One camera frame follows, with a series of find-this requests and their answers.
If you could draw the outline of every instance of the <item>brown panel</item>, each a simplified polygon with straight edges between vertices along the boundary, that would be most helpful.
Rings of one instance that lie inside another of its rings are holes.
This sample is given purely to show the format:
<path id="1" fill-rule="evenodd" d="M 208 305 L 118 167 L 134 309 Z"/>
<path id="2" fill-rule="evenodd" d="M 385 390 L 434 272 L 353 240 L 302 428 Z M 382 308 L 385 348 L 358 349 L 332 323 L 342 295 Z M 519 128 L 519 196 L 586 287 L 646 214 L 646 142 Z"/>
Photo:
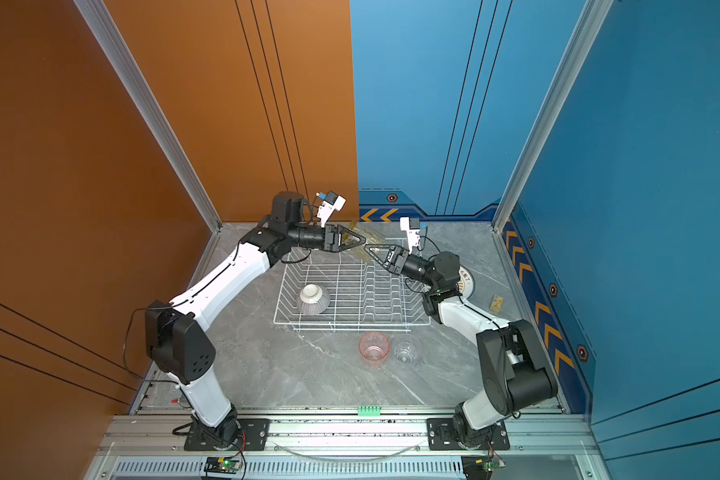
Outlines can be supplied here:
<path id="1" fill-rule="evenodd" d="M 259 220 L 286 186 L 358 216 L 348 0 L 269 2 L 277 52 L 260 0 L 106 5 L 224 221 Z"/>
<path id="2" fill-rule="evenodd" d="M 112 363 L 1 307 L 0 327 L 135 388 L 113 364 L 128 316 L 185 288 L 208 234 L 74 4 L 1 1 L 0 302 Z M 143 372 L 140 321 L 130 341 Z M 0 353 L 134 398 L 1 332 Z M 0 359 L 0 478 L 78 478 L 125 410 Z"/>

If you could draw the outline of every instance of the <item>marble surface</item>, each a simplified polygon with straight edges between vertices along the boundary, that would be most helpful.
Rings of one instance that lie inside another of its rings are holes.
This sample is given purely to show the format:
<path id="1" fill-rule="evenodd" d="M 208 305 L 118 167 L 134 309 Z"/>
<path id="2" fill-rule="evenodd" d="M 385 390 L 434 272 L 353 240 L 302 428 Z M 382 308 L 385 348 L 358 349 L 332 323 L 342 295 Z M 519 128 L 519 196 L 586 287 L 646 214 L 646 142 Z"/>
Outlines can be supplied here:
<path id="1" fill-rule="evenodd" d="M 208 270 L 234 251 L 253 224 L 225 224 Z M 387 238 L 401 236 L 398 224 L 370 224 Z M 432 223 L 428 236 L 461 257 L 475 276 L 470 301 L 487 309 L 494 294 L 504 298 L 501 315 L 518 319 L 519 310 L 485 223 Z M 429 244 L 424 255 L 436 250 Z M 378 369 L 358 351 L 361 332 L 295 332 L 272 322 L 285 266 L 275 265 L 251 282 L 218 315 L 208 331 L 216 347 L 216 375 L 238 408 L 298 406 L 453 407 L 480 388 L 477 349 L 456 331 L 432 322 L 412 334 L 422 351 L 413 364 L 392 354 Z M 394 333 L 390 332 L 394 342 Z M 175 406 L 180 394 L 156 384 L 142 406 Z"/>

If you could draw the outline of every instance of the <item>green clip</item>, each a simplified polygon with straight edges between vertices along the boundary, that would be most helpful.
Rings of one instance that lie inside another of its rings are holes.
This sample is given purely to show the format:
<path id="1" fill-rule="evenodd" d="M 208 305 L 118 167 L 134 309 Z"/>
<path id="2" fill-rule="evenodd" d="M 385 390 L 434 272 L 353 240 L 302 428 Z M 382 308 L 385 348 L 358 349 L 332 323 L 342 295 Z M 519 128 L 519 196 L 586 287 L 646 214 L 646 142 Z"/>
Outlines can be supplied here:
<path id="1" fill-rule="evenodd" d="M 358 407 L 358 417 L 378 417 L 382 414 L 381 407 Z"/>

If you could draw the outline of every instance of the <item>black line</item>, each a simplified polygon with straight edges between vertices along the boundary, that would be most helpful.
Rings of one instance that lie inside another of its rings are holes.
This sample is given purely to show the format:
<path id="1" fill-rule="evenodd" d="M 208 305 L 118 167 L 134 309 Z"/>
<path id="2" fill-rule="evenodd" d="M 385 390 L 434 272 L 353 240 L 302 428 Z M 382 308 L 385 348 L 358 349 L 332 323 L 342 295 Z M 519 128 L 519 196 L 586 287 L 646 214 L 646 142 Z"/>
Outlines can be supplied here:
<path id="1" fill-rule="evenodd" d="M 277 104 L 277 94 L 275 94 L 275 84 L 272 82 L 272 74 L 269 72 L 269 62 L 266 60 L 266 52 L 264 51 L 264 41 L 262 40 L 262 31 L 259 30 L 259 19 L 256 17 L 256 9 L 253 7 L 253 0 L 250 0 L 251 10 L 253 10 L 253 21 L 256 23 L 256 31 L 259 33 L 259 44 L 262 46 L 262 54 L 264 55 L 264 65 L 266 65 L 266 74 L 269 77 L 269 87 L 272 88 L 272 98 L 275 100 L 275 110 L 277 110 L 277 119 L 280 120 L 280 131 L 282 132 L 282 141 L 286 144 L 286 153 L 288 153 L 288 163 L 291 165 L 291 175 L 293 176 L 293 184 L 298 192 L 298 183 L 296 182 L 296 172 L 293 169 L 293 160 L 291 160 L 291 149 L 288 148 L 288 139 L 286 138 L 286 128 L 282 126 L 282 115 L 280 115 L 280 107 Z"/>
<path id="2" fill-rule="evenodd" d="M 304 165 L 302 164 L 302 155 L 298 151 L 298 139 L 296 137 L 296 127 L 293 125 L 293 114 L 291 113 L 291 103 L 288 101 L 288 90 L 286 90 L 286 79 L 282 76 L 282 65 L 280 64 L 280 53 L 277 51 L 277 41 L 275 40 L 275 29 L 272 26 L 272 16 L 269 14 L 269 0 L 264 1 L 266 5 L 266 16 L 269 18 L 269 30 L 272 32 L 272 43 L 275 44 L 275 56 L 277 56 L 277 67 L 280 69 L 280 80 L 282 80 L 282 91 L 286 94 L 286 106 L 288 107 L 288 116 L 291 119 L 291 130 L 293 130 L 293 141 L 296 143 L 296 156 L 298 158 L 298 166 L 302 169 L 302 181 L 304 182 L 304 190 L 306 190 L 307 198 L 309 197 L 309 188 L 307 188 L 307 180 L 304 177 Z"/>
<path id="3" fill-rule="evenodd" d="M 445 154 L 445 167 L 443 167 L 443 179 L 440 180 L 440 191 L 438 192 L 438 203 L 434 207 L 434 214 L 438 214 L 440 208 L 440 197 L 443 193 L 443 185 L 445 184 L 445 172 L 448 171 L 448 157 L 451 156 L 451 145 L 454 142 L 454 133 L 456 133 L 456 120 L 458 120 L 458 111 L 461 108 L 461 97 L 464 95 L 464 86 L 467 83 L 467 72 L 469 72 L 469 61 L 472 59 L 472 48 L 474 47 L 474 37 L 478 34 L 478 24 L 480 23 L 480 12 L 483 10 L 483 0 L 480 0 L 480 8 L 478 8 L 478 19 L 474 22 L 474 32 L 472 33 L 472 43 L 469 45 L 469 56 L 467 56 L 467 67 L 464 69 L 464 80 L 461 81 L 461 93 L 458 95 L 458 105 L 456 105 L 456 117 L 454 118 L 454 128 L 451 131 L 451 141 L 448 142 L 448 153 Z"/>
<path id="4" fill-rule="evenodd" d="M 643 406 L 639 406 L 639 407 L 632 408 L 631 410 L 627 410 L 626 412 L 622 412 L 622 413 L 619 413 L 619 414 L 617 414 L 617 415 L 614 415 L 614 416 L 611 416 L 611 417 L 608 417 L 608 418 L 604 418 L 603 420 L 598 420 L 597 422 L 593 422 L 592 425 L 597 425 L 598 423 L 603 423 L 603 422 L 607 422 L 608 420 L 613 420 L 614 418 L 616 418 L 616 417 L 621 417 L 622 415 L 626 415 L 627 413 L 635 412 L 635 411 L 637 411 L 637 410 L 640 410 L 641 408 L 646 408 L 646 407 L 648 407 L 648 406 L 655 405 L 655 404 L 657 404 L 657 403 L 659 403 L 659 402 L 663 402 L 664 400 L 669 400 L 670 398 L 675 398 L 676 396 L 681 396 L 681 395 L 684 395 L 684 394 L 686 394 L 686 393 L 688 393 L 688 392 L 692 392 L 693 390 L 698 390 L 698 389 L 701 389 L 701 388 L 706 387 L 706 386 L 710 386 L 711 384 L 713 384 L 713 383 L 718 383 L 718 382 L 720 382 L 720 378 L 719 378 L 719 379 L 716 379 L 716 380 L 711 380 L 710 382 L 707 382 L 707 383 L 702 383 L 701 385 L 697 385 L 697 386 L 695 386 L 695 387 L 693 387 L 693 388 L 691 388 L 691 389 L 683 390 L 683 391 L 681 391 L 681 392 L 675 393 L 675 394 L 670 395 L 670 396 L 666 396 L 666 397 L 664 397 L 664 398 L 659 398 L 658 400 L 654 400 L 654 401 L 651 402 L 651 403 L 646 403 L 646 404 L 643 405 Z"/>
<path id="5" fill-rule="evenodd" d="M 469 164 L 469 157 L 472 155 L 472 146 L 474 145 L 474 137 L 478 134 L 478 127 L 480 126 L 480 117 L 483 116 L 483 107 L 485 106 L 485 99 L 488 96 L 488 88 L 490 87 L 490 80 L 494 77 L 494 69 L 496 68 L 496 59 L 499 57 L 499 50 L 501 49 L 501 40 L 504 39 L 504 31 L 507 29 L 507 20 L 509 20 L 509 12 L 512 11 L 512 2 L 510 0 L 509 9 L 507 10 L 507 17 L 504 19 L 504 28 L 501 29 L 501 36 L 499 37 L 499 45 L 496 47 L 496 55 L 494 55 L 494 64 L 490 67 L 490 75 L 488 76 L 488 84 L 485 85 L 485 94 L 483 95 L 483 103 L 480 105 L 480 113 L 478 114 L 478 122 L 474 126 L 474 132 L 472 132 L 472 141 L 469 144 L 469 152 L 467 152 L 467 159 L 464 161 L 464 170 L 461 171 L 461 180 L 458 183 L 458 191 L 456 192 L 456 199 L 454 200 L 454 208 L 451 213 L 456 211 L 456 203 L 458 202 L 458 196 L 461 193 L 461 184 L 464 182 L 464 174 L 467 173 L 467 165 Z"/>
<path id="6" fill-rule="evenodd" d="M 9 312 L 13 312 L 13 313 L 15 313 L 16 315 L 19 315 L 21 318 L 23 318 L 23 319 L 25 319 L 25 320 L 28 320 L 28 321 L 34 323 L 35 325 L 37 325 L 37 326 L 40 327 L 40 328 L 45 329 L 45 330 L 47 330 L 48 332 L 51 332 L 51 333 L 53 333 L 53 334 L 56 335 L 56 336 L 60 336 L 60 337 L 63 338 L 64 340 L 67 340 L 69 343 L 78 346 L 79 348 L 85 350 L 86 352 L 88 352 L 88 353 L 93 353 L 94 355 L 96 355 L 97 357 L 99 357 L 99 358 L 102 359 L 102 360 L 107 360 L 109 363 L 111 363 L 112 365 L 116 366 L 117 368 L 122 369 L 122 370 L 125 370 L 125 367 L 123 367 L 123 366 L 120 365 L 119 363 L 115 363 L 115 362 L 113 362 L 112 360 L 109 360 L 108 358 L 106 358 L 105 356 L 99 355 L 98 353 L 96 353 L 95 351 L 93 351 L 93 350 L 91 350 L 91 349 L 87 349 L 86 347 L 82 346 L 81 344 L 77 343 L 76 341 L 71 340 L 71 339 L 67 338 L 67 337 L 64 336 L 64 335 L 61 335 L 61 334 L 58 333 L 57 331 L 52 330 L 52 329 L 46 327 L 46 326 L 43 325 L 42 323 L 36 322 L 35 320 L 32 320 L 31 318 L 29 318 L 29 317 L 26 316 L 25 314 L 19 313 L 19 312 L 17 312 L 16 310 L 10 308 L 9 306 L 7 306 L 7 305 L 5 305 L 5 304 L 3 304 L 3 303 L 0 303 L 0 306 L 2 306 L 3 308 L 5 308 L 5 309 L 8 310 Z"/>
<path id="7" fill-rule="evenodd" d="M 256 84 L 259 85 L 259 95 L 262 97 L 262 105 L 264 106 L 264 115 L 266 115 L 266 122 L 269 125 L 269 133 L 272 136 L 272 143 L 275 145 L 275 154 L 277 154 L 277 163 L 280 164 L 280 172 L 282 173 L 282 181 L 286 184 L 286 190 L 288 190 L 288 180 L 286 180 L 286 171 L 282 167 L 282 160 L 280 160 L 280 150 L 277 149 L 277 141 L 275 141 L 275 131 L 272 129 L 272 122 L 269 121 L 269 112 L 266 110 L 266 103 L 264 101 L 264 92 L 262 91 L 262 85 L 259 82 L 259 74 L 256 72 L 256 64 L 253 63 L 253 53 L 251 53 L 251 45 L 248 43 L 248 35 L 246 34 L 246 27 L 242 24 L 242 15 L 240 14 L 240 6 L 235 0 L 235 8 L 237 8 L 237 16 L 240 18 L 240 28 L 242 28 L 242 36 L 246 39 L 246 46 L 248 47 L 248 55 L 251 58 L 251 66 L 253 67 L 253 75 L 256 77 Z"/>
<path id="8" fill-rule="evenodd" d="M 10 361 L 10 362 L 16 363 L 16 364 L 21 365 L 21 366 L 25 366 L 25 367 L 27 367 L 29 370 L 35 370 L 36 372 L 42 373 L 42 374 L 44 374 L 44 375 L 48 375 L 49 377 L 53 377 L 53 378 L 55 378 L 55 379 L 57 379 L 57 380 L 61 380 L 62 382 L 69 383 L 70 385 L 77 386 L 77 387 L 79 387 L 79 388 L 81 388 L 81 389 L 83 389 L 83 390 L 87 390 L 88 392 L 92 392 L 92 393 L 95 393 L 95 394 L 97 394 L 97 395 L 101 395 L 102 397 L 109 398 L 110 400 L 115 400 L 116 402 L 120 402 L 120 403 L 122 403 L 122 404 L 125 405 L 125 406 L 130 406 L 129 403 L 124 402 L 123 400 L 118 400 L 117 398 L 114 398 L 114 397 L 105 395 L 105 394 L 103 394 L 103 393 L 101 393 L 101 392 L 97 392 L 96 390 L 89 389 L 89 388 L 86 387 L 86 386 L 79 385 L 79 384 L 77 384 L 77 383 L 75 383 L 75 382 L 70 382 L 69 380 L 66 380 L 66 379 L 62 379 L 61 377 L 56 376 L 56 375 L 54 375 L 53 373 L 48 373 L 48 372 L 45 372 L 45 371 L 43 371 L 43 370 L 36 369 L 36 368 L 34 368 L 33 366 L 29 366 L 29 365 L 27 365 L 26 363 L 20 362 L 19 360 L 9 359 L 8 357 L 6 357 L 6 356 L 4 356 L 4 355 L 1 355 L 1 354 L 0 354 L 0 358 L 3 359 L 3 360 L 8 360 L 8 361 Z"/>
<path id="9" fill-rule="evenodd" d="M 485 60 L 485 53 L 488 50 L 488 40 L 490 40 L 490 33 L 494 29 L 494 20 L 496 19 L 496 9 L 499 6 L 499 2 L 496 1 L 496 5 L 494 6 L 494 15 L 490 17 L 490 26 L 488 27 L 488 36 L 485 37 L 485 46 L 483 47 L 483 57 L 480 59 L 480 69 L 478 69 L 478 79 L 474 81 L 474 90 L 472 91 L 472 99 L 469 101 L 469 110 L 467 111 L 467 121 L 464 122 L 464 132 L 461 133 L 461 143 L 458 146 L 458 154 L 456 154 L 456 165 L 454 166 L 454 175 L 451 177 L 451 187 L 448 188 L 448 196 L 445 198 L 445 208 L 443 210 L 443 215 L 446 214 L 448 211 L 448 201 L 451 199 L 451 191 L 454 187 L 454 179 L 456 178 L 456 170 L 458 170 L 458 159 L 461 157 L 461 149 L 464 146 L 464 137 L 467 136 L 467 128 L 469 127 L 469 118 L 472 115 L 472 104 L 474 103 L 474 94 L 478 91 L 478 84 L 480 83 L 480 72 L 483 71 L 483 61 Z"/>
<path id="10" fill-rule="evenodd" d="M 674 450 L 675 448 L 693 447 L 693 446 L 704 445 L 705 443 L 713 443 L 713 442 L 720 442 L 720 437 L 711 438 L 710 440 L 701 440 L 700 442 L 685 443 L 683 445 L 678 445 L 678 446 L 673 446 L 673 447 L 657 448 L 656 450 L 649 450 L 648 452 L 631 453 L 629 455 L 622 455 L 619 457 L 605 458 L 605 460 L 619 460 L 621 458 L 636 457 L 636 456 L 647 455 L 649 453 L 656 453 L 656 452 L 665 452 L 667 450 Z"/>
<path id="11" fill-rule="evenodd" d="M 42 346 L 39 346 L 37 343 L 33 343 L 33 342 L 30 342 L 29 340 L 26 340 L 26 339 L 21 338 L 19 335 L 15 335 L 15 334 L 13 334 L 13 333 L 11 333 L 11 332 L 9 332 L 9 331 L 7 331 L 7 330 L 3 330 L 3 329 L 1 329 L 1 328 L 0 328 L 0 331 L 1 331 L 2 333 L 6 333 L 6 334 L 12 336 L 12 337 L 15 338 L 15 339 L 19 339 L 19 340 L 21 340 L 22 342 L 29 343 L 30 345 L 35 346 L 35 347 L 39 348 L 40 350 L 43 350 L 44 352 L 48 352 L 48 353 L 51 354 L 51 355 L 57 356 L 57 357 L 59 357 L 59 358 L 62 359 L 62 360 L 67 360 L 69 363 L 72 363 L 72 364 L 74 364 L 74 365 L 77 365 L 77 366 L 78 366 L 79 368 L 81 368 L 81 369 L 85 369 L 85 370 L 87 370 L 87 371 L 89 371 L 89 372 L 91 372 L 91 373 L 95 373 L 95 374 L 98 375 L 98 376 L 102 376 L 102 377 L 104 377 L 104 378 L 107 379 L 107 380 L 111 380 L 112 382 L 115 382 L 115 383 L 117 383 L 117 384 L 120 384 L 120 385 L 122 385 L 122 386 L 124 386 L 124 387 L 126 387 L 126 388 L 129 388 L 129 389 L 131 389 L 131 390 L 133 390 L 133 391 L 135 391 L 135 392 L 137 391 L 137 390 L 136 390 L 135 388 L 133 388 L 132 386 L 128 386 L 128 385 L 126 385 L 125 383 L 118 382 L 117 380 L 115 380 L 115 379 L 113 379 L 113 378 L 111 378 L 111 377 L 108 377 L 108 376 L 106 376 L 106 375 L 103 374 L 103 373 L 98 373 L 96 370 L 89 369 L 89 368 L 86 367 L 85 365 L 81 365 L 81 364 L 77 363 L 75 360 L 69 360 L 67 357 L 62 356 L 62 355 L 59 355 L 58 353 L 52 352 L 52 351 L 50 351 L 50 350 L 48 350 L 48 349 L 46 349 L 46 348 L 43 348 Z"/>
<path id="12" fill-rule="evenodd" d="M 690 416 L 690 417 L 681 418 L 680 420 L 672 420 L 672 422 L 663 423 L 663 424 L 657 425 L 657 426 L 655 426 L 655 427 L 643 428 L 642 430 L 638 430 L 637 432 L 625 433 L 624 435 L 619 435 L 619 436 L 617 436 L 617 437 L 607 438 L 607 439 L 605 439 L 605 440 L 598 440 L 597 443 L 610 442 L 611 440 L 616 440 L 617 438 L 624 438 L 624 437 L 628 437 L 628 436 L 630 436 L 630 435 L 636 435 L 636 434 L 638 434 L 638 433 L 648 432 L 649 430 L 655 430 L 656 428 L 662 428 L 662 427 L 674 425 L 674 424 L 676 424 L 676 423 L 684 422 L 685 420 L 693 420 L 694 418 L 705 417 L 705 416 L 708 416 L 708 415 L 712 415 L 712 414 L 714 414 L 714 413 L 720 413 L 720 408 L 718 408 L 717 410 L 712 410 L 712 411 L 710 411 L 710 412 L 700 413 L 699 415 L 694 415 L 694 416 Z"/>

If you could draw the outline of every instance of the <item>white wire dish rack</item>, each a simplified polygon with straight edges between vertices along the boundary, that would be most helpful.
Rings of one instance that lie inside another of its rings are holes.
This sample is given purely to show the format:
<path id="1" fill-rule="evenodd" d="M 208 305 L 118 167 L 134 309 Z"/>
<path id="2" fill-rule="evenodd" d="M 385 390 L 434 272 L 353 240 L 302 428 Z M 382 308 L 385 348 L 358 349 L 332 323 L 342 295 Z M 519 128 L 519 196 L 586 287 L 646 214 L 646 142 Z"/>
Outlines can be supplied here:
<path id="1" fill-rule="evenodd" d="M 388 241 L 402 244 L 404 239 Z M 286 259 L 293 261 L 302 255 L 304 252 L 297 251 Z M 307 283 L 317 283 L 331 295 L 327 310 L 319 315 L 306 316 L 298 310 L 296 299 Z M 296 331 L 409 332 L 414 326 L 429 325 L 430 318 L 418 293 L 426 287 L 413 281 L 408 285 L 410 289 L 402 276 L 360 261 L 351 250 L 339 254 L 314 250 L 304 262 L 286 264 L 274 322 Z"/>

